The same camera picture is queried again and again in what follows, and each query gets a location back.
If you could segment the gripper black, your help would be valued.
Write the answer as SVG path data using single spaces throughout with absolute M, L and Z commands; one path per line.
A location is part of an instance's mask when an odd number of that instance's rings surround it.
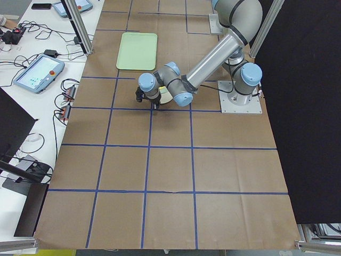
M 144 92 L 140 87 L 137 88 L 136 92 L 136 101 L 142 102 L 143 100 L 149 100 L 152 103 L 152 109 L 158 110 L 160 106 L 161 93 L 159 89 L 156 89 L 156 92 Z

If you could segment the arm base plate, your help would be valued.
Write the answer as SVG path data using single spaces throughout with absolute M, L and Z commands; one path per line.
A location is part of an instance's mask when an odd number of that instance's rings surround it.
M 222 114 L 261 114 L 262 107 L 255 87 L 250 95 L 241 95 L 232 90 L 231 81 L 218 81 L 219 98 Z

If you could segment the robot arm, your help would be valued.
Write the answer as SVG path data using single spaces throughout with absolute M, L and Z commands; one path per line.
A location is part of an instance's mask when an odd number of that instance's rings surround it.
M 255 37 L 263 16 L 260 1 L 212 1 L 212 7 L 224 37 L 187 74 L 181 75 L 177 64 L 169 62 L 154 73 L 140 75 L 135 92 L 137 102 L 149 100 L 158 107 L 160 89 L 165 87 L 178 106 L 189 105 L 202 82 L 218 67 L 235 58 Z

